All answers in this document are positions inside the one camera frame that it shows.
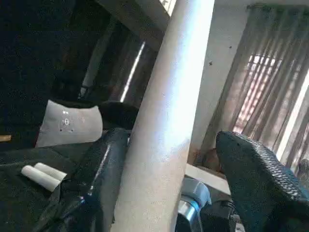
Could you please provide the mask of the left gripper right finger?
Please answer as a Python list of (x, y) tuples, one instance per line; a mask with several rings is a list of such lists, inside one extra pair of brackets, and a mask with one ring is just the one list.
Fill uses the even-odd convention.
[(220, 131), (216, 152), (245, 231), (309, 230), (309, 192), (271, 150), (239, 133)]

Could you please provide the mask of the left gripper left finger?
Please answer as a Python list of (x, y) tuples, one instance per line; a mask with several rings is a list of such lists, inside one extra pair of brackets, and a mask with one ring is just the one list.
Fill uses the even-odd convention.
[(57, 189), (50, 232), (108, 232), (126, 158), (129, 132), (110, 130), (94, 142)]

